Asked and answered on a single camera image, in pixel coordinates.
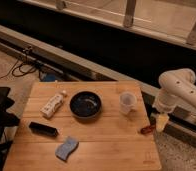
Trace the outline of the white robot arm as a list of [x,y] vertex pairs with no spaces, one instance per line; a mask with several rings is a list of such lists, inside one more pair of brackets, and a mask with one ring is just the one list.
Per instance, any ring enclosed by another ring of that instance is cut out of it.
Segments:
[[196,75],[189,68],[170,70],[163,72],[158,79],[161,86],[155,97],[153,107],[158,111],[156,117],[156,131],[162,132],[168,123],[169,113],[182,99],[196,108]]

